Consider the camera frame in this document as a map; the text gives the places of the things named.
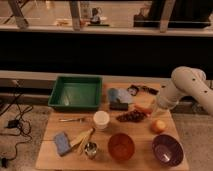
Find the metal bowl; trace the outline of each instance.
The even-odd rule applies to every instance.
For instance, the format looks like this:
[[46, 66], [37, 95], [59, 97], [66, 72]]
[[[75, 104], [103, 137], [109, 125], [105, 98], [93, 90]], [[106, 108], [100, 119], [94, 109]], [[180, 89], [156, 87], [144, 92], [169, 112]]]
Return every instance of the metal bowl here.
[[170, 135], [161, 134], [154, 138], [152, 149], [155, 157], [163, 164], [177, 166], [183, 160], [180, 143]]
[[108, 151], [117, 162], [129, 160], [135, 152], [133, 140], [124, 133], [114, 134], [108, 142]]

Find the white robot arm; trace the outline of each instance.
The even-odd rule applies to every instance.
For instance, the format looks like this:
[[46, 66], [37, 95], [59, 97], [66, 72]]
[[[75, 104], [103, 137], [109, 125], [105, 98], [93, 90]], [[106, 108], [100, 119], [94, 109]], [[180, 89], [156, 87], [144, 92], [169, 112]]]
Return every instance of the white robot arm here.
[[162, 88], [156, 96], [157, 107], [174, 108], [184, 96], [192, 96], [213, 115], [213, 91], [205, 84], [205, 73], [196, 68], [178, 67], [173, 70], [171, 83]]

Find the paper cup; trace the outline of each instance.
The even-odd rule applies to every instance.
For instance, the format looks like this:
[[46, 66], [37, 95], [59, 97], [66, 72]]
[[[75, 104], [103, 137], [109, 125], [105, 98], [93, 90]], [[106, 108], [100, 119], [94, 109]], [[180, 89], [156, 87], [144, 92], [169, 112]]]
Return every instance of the paper cup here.
[[107, 128], [107, 126], [109, 124], [110, 117], [107, 112], [98, 111], [94, 114], [93, 121], [94, 121], [97, 129], [104, 130]]

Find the green plastic tray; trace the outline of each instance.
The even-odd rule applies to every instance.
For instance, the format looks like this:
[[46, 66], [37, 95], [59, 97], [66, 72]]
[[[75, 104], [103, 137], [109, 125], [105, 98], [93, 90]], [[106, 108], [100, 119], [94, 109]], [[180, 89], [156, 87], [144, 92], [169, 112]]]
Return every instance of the green plastic tray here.
[[59, 111], [97, 110], [101, 103], [102, 78], [59, 76], [48, 106]]

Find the table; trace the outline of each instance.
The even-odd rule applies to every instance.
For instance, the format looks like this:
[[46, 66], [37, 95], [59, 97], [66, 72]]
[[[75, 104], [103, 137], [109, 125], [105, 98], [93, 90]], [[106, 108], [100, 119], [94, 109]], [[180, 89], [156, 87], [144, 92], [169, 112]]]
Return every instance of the table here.
[[[146, 85], [155, 89], [160, 89], [159, 84], [142, 84], [134, 83], [135, 85]], [[162, 165], [156, 160], [151, 144], [153, 138], [156, 136], [150, 130], [150, 124], [155, 119], [161, 119], [167, 124], [165, 134], [172, 135], [179, 140], [179, 136], [172, 119], [170, 111], [167, 111], [163, 115], [155, 115], [144, 119], [140, 123], [132, 122], [119, 122], [116, 120], [116, 116], [122, 114], [122, 111], [109, 110], [109, 103], [107, 102], [106, 91], [109, 88], [127, 88], [131, 83], [106, 83], [103, 84], [103, 96], [102, 104], [99, 110], [104, 110], [110, 114], [110, 124], [105, 131], [96, 131], [91, 141], [96, 142], [99, 148], [99, 153], [95, 159], [90, 160], [86, 155], [78, 155], [73, 151], [64, 157], [60, 157], [57, 154], [56, 146], [53, 142], [53, 137], [61, 132], [65, 131], [70, 140], [74, 139], [80, 132], [88, 130], [91, 126], [94, 126], [92, 121], [94, 112], [84, 113], [58, 113], [52, 112], [48, 120], [46, 131], [43, 137], [41, 148], [36, 162], [36, 168], [42, 170], [140, 170], [140, 171], [188, 171], [189, 166], [184, 156], [182, 163], [176, 167], [167, 167]], [[155, 99], [154, 95], [146, 92], [139, 92], [134, 97], [133, 102], [142, 104], [144, 107], [150, 105]], [[86, 122], [59, 122], [60, 118], [76, 118], [79, 116], [85, 116]], [[135, 143], [135, 153], [132, 158], [124, 163], [118, 163], [114, 161], [108, 153], [107, 143], [109, 138], [118, 132], [128, 134]]]

